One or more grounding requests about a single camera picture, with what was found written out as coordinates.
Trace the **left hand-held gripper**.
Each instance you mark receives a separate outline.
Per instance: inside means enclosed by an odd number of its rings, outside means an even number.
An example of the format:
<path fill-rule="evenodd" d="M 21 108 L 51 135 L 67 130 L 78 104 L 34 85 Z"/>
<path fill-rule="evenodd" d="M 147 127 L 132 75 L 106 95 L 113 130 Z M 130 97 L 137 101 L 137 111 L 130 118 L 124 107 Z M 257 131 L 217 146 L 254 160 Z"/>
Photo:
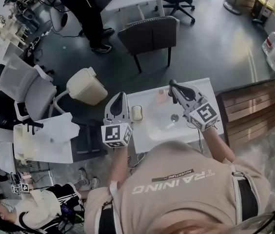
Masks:
<path fill-rule="evenodd" d="M 129 103 L 126 93 L 119 92 L 113 96 L 105 106 L 103 120 L 104 125 L 101 126 L 102 142 L 110 148 L 127 147 L 132 136 L 131 124 L 116 119 L 121 114 L 124 117 L 130 117 Z"/>

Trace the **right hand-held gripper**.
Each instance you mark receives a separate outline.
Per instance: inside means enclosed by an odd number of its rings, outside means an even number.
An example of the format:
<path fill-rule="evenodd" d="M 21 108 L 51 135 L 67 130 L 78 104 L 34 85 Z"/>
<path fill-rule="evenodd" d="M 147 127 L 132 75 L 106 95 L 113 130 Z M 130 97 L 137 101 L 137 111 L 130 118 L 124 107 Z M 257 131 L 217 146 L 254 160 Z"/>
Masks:
<path fill-rule="evenodd" d="M 218 113 L 208 98 L 195 85 L 176 85 L 176 95 L 184 108 L 184 117 L 189 128 L 205 131 L 218 120 Z"/>

